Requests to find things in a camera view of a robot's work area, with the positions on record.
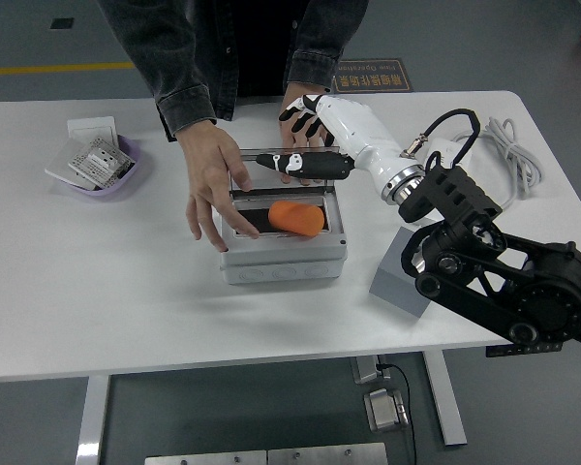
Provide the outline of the person's left hand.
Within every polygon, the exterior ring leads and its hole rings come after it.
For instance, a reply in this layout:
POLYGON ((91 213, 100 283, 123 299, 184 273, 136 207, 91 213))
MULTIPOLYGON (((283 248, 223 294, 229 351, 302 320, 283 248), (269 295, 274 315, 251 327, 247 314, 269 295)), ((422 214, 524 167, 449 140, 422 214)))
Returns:
MULTIPOLYGON (((287 89, 282 101, 281 111, 284 111, 288 106, 290 106, 295 100, 304 95, 321 95, 326 94, 327 89, 323 86, 316 84, 300 83, 300 82, 290 82, 287 85, 287 89)), ((319 130, 315 132, 312 136, 307 137, 307 131, 309 126, 316 120, 315 117, 310 117, 304 126, 294 132, 292 130, 293 125, 302 115, 302 112, 296 112, 288 120, 279 122, 279 131, 282 141, 282 146, 286 149, 291 149, 295 147, 319 147, 325 146, 325 140, 327 138, 327 131, 320 126, 319 130)))

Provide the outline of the person's right hand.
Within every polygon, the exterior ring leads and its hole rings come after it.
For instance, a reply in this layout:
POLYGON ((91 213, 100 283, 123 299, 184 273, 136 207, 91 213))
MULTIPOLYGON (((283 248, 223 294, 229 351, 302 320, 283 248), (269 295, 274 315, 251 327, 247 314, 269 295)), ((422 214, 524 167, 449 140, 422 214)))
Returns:
POLYGON ((206 237, 217 251, 228 250, 213 220, 218 212, 236 231, 257 238, 259 231, 233 206, 229 183, 248 192, 252 180, 235 140, 212 121, 197 122, 175 137, 183 150, 189 179, 186 218, 196 240, 206 237))

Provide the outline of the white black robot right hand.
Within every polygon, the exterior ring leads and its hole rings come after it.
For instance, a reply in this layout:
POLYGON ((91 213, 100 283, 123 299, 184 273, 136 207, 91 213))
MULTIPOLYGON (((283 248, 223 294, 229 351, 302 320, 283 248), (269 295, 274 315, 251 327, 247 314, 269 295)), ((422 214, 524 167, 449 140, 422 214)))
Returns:
POLYGON ((403 149, 372 110, 360 103, 325 95, 305 95, 280 115, 282 121, 298 114, 292 129, 307 127, 311 135, 325 129, 339 149, 295 149, 260 153, 261 166, 295 178, 342 180, 358 169, 371 174, 375 189, 389 204, 402 203, 418 187, 424 168, 403 156, 403 149))

